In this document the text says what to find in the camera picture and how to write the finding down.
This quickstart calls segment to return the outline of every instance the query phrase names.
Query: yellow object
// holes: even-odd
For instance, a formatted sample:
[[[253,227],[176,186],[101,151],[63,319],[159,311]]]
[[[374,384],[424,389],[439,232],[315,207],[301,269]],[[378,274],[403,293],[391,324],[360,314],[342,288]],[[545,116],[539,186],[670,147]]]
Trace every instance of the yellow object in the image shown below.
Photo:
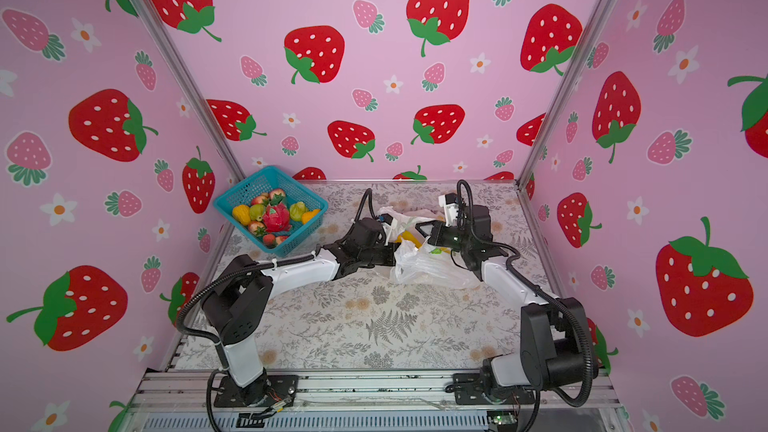
[[[232,209],[232,216],[242,225],[250,224],[250,207],[237,206]]]
[[[307,222],[312,220],[312,217],[316,216],[319,213],[320,213],[320,209],[319,208],[316,208],[315,210],[312,210],[312,211],[309,211],[309,212],[304,212],[301,215],[301,223],[302,224],[306,224]]]

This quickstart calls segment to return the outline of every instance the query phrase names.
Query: pink wall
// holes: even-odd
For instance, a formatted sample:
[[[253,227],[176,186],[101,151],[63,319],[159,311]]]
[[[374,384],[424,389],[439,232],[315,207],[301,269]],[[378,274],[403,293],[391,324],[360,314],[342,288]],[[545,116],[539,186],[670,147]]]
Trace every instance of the pink wall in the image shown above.
[[[144,370],[163,366],[174,329],[169,303],[160,300],[160,293],[170,298],[183,274],[202,272],[207,259],[202,248],[208,239],[215,244],[223,222],[212,207],[200,215],[192,211],[182,190],[182,171],[197,157],[199,146],[213,167],[218,195],[228,183],[224,163],[194,114],[180,114],[181,91],[139,18],[116,0],[110,0],[108,12],[104,2],[0,0],[0,9],[6,9],[0,24],[0,142],[5,167],[12,170],[0,180],[7,221],[0,304],[3,317],[45,306],[2,322],[3,383],[12,387],[0,405],[4,430],[35,425],[32,430],[43,430],[46,420],[56,430],[59,425],[61,430],[107,430],[121,411],[119,405],[110,408],[110,402],[126,404]],[[42,24],[33,24],[35,17]],[[47,32],[36,35],[42,27]],[[14,38],[12,29],[24,38]],[[49,34],[63,45],[60,61],[46,60],[41,52],[44,46],[61,49]],[[142,67],[142,73],[154,90],[137,73],[134,56],[139,51],[152,60],[152,70]],[[103,90],[117,92],[82,102]],[[159,132],[147,131],[141,154],[136,153],[137,135],[124,133],[126,97],[144,125]],[[135,112],[130,119],[135,126]],[[33,135],[15,141],[24,131]],[[170,170],[160,180],[154,170],[159,159]],[[172,189],[166,192],[171,173]],[[39,183],[30,180],[25,187],[25,174]],[[104,203],[112,192],[123,191],[139,198],[140,210],[128,200],[118,204],[115,216]],[[160,220],[167,237],[158,239]],[[201,228],[209,235],[203,247]],[[144,266],[152,257],[159,261],[159,277],[157,270],[145,273],[156,268]]]
[[[194,7],[190,17],[181,6],[186,1]],[[392,178],[401,172],[418,172],[419,167],[421,175],[430,179],[518,174],[530,150],[530,141],[517,139],[518,130],[522,135],[529,122],[538,127],[537,117],[546,111],[560,79],[552,68],[543,73],[526,70],[521,62],[522,46],[525,43],[527,47],[523,56],[529,69],[554,46],[564,51],[578,39],[578,22],[588,19],[595,0],[357,1],[154,0],[206,98],[235,102],[216,104],[219,114],[225,105],[239,112],[245,109],[255,119],[256,132],[266,134],[237,140],[244,137],[232,126],[235,115],[222,119],[225,132],[235,139],[228,143],[246,174],[264,164],[277,164],[291,173],[317,167],[328,178]],[[550,7],[533,20],[548,4],[565,10]],[[200,14],[210,6],[215,9]],[[436,10],[430,14],[433,6]],[[187,19],[179,24],[181,14]],[[380,23],[373,23],[378,14],[384,23],[382,30]],[[560,15],[560,22],[550,22],[556,15]],[[419,25],[422,18],[430,16],[440,20],[434,36]],[[420,53],[424,39],[414,35],[408,18],[415,18],[416,32],[429,39],[426,57]],[[542,19],[547,20],[544,28],[539,25]],[[529,42],[532,36],[526,36],[529,22],[534,24],[532,32],[538,34],[535,45]],[[313,26],[332,29],[292,32]],[[318,41],[331,37],[332,42],[328,47],[326,43],[304,47],[304,43],[314,43],[312,36],[322,36]],[[446,39],[450,42],[433,45]],[[316,62],[304,75],[311,80],[316,77],[319,83],[308,82],[302,75],[296,75],[296,83],[291,83],[297,70],[286,60],[286,43],[296,66],[302,67],[299,60],[306,56],[306,67]],[[320,57],[324,47],[327,50]],[[329,60],[342,53],[338,61]],[[243,56],[248,57],[246,73],[241,67]],[[478,70],[479,62],[484,66]],[[395,89],[391,87],[393,76]],[[428,92],[422,86],[426,76],[437,89]],[[356,90],[360,90],[357,100],[353,98]],[[504,103],[497,111],[496,104],[504,97],[512,101],[514,112]],[[376,100],[377,107],[367,110],[371,99]],[[434,125],[446,122],[443,128],[432,134],[422,132],[436,144],[424,143],[413,129],[418,111],[430,106],[438,107],[426,110],[427,114],[438,114],[439,110],[455,114],[448,121],[436,120]],[[449,127],[453,118],[462,115],[458,128]],[[419,116],[428,126],[431,117]],[[332,135],[342,128],[340,138],[334,137],[332,142],[328,128],[335,121],[354,125],[332,126]],[[355,125],[358,133],[368,136],[353,133],[349,128]],[[289,137],[295,141],[285,141]],[[366,137],[375,137],[372,150]],[[352,145],[354,139],[364,143],[361,158],[350,158],[356,149],[348,146],[347,138]],[[291,149],[294,142],[298,143],[295,151]]]
[[[535,171],[539,225],[567,292],[600,329],[635,430],[764,428],[768,139],[758,121],[768,102],[765,83],[728,81],[768,73],[765,3],[619,0],[600,38],[608,56],[584,69]],[[746,134],[743,119],[757,122]],[[620,129],[606,130],[610,120]],[[601,224],[586,242],[584,201]]]

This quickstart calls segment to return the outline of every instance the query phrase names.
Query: strawberry wallpaper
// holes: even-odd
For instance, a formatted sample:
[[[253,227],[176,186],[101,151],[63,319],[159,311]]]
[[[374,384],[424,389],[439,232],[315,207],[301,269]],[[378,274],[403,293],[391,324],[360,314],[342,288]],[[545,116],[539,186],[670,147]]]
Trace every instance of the strawberry wallpaper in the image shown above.
[[[246,174],[331,179],[519,175],[594,2],[152,0]]]
[[[757,430],[766,0],[619,0],[528,188],[634,430]]]
[[[112,431],[164,366],[229,174],[128,0],[0,16],[3,429]]]

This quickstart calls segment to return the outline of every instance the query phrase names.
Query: floral tablecloth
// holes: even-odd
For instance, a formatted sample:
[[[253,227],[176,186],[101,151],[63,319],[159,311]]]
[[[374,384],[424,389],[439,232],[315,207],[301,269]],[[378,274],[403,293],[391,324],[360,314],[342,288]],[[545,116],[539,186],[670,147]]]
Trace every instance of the floral tablecloth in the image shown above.
[[[373,189],[373,206],[398,212],[427,209],[442,213],[441,194],[456,190],[440,182],[312,182],[329,203],[322,226],[296,247],[307,253],[316,244],[340,238],[349,228],[360,197]],[[472,184],[475,203],[490,208],[494,239],[516,247],[516,268],[549,291],[514,187],[508,183]],[[239,232],[230,237],[218,276],[239,254],[272,259]],[[519,310],[485,283],[455,290],[424,284],[396,285],[389,268],[360,269],[332,282],[309,284],[269,301],[255,340],[266,368],[476,368],[486,357],[517,350]],[[194,321],[207,328],[202,313]],[[182,370],[219,366],[210,341],[188,338],[175,365]]]

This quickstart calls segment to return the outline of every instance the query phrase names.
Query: blue plastic basket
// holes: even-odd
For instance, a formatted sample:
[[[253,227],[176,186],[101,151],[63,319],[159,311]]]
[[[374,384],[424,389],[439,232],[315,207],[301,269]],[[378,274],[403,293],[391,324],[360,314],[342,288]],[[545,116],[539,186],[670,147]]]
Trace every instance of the blue plastic basket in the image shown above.
[[[232,209],[241,205],[250,206],[250,202],[254,200],[255,197],[262,192],[270,192],[273,188],[282,188],[285,191],[286,206],[288,208],[296,202],[304,202],[307,210],[315,210],[316,208],[319,208],[320,213],[312,217],[306,224],[292,220],[292,232],[288,239],[274,248],[268,248],[261,240],[248,232],[247,228],[235,220],[235,217],[232,216]],[[250,239],[261,250],[267,254],[275,254],[278,257],[285,257],[290,254],[297,245],[301,244],[302,240],[312,235],[312,232],[317,230],[320,224],[322,224],[322,215],[328,210],[328,201],[298,183],[293,177],[284,173],[279,168],[268,166],[262,168],[251,177],[245,178],[242,182],[239,182],[233,188],[226,191],[221,197],[216,199],[214,206],[222,216],[225,216],[228,221],[232,222],[243,235]],[[285,235],[285,233],[278,232],[276,235]]]

